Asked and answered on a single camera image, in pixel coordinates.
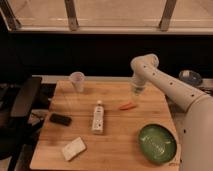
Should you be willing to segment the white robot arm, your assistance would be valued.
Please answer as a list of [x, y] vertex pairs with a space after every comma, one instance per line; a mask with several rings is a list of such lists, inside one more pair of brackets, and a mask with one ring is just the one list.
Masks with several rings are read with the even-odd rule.
[[213, 97], [160, 71], [155, 54], [134, 57], [130, 65], [134, 91], [149, 81], [186, 112], [180, 171], [213, 171]]

